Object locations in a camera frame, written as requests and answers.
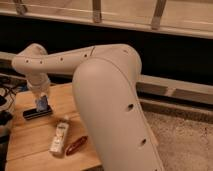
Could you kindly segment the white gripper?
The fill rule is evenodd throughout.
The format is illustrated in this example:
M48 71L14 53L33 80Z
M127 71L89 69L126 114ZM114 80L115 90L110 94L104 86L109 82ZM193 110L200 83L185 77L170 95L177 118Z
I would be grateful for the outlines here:
M36 109L38 112L44 111L48 107L47 96L50 92L50 80L44 79L39 83L27 82L29 90L33 93L36 100Z

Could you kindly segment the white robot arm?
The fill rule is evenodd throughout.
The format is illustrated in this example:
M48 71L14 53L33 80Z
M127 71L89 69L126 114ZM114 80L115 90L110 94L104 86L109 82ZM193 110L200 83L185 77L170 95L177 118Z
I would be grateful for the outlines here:
M142 62L133 47L94 45L49 54L31 44L12 67L36 94L49 89L49 74L73 77L76 108L105 171L165 171L137 96Z

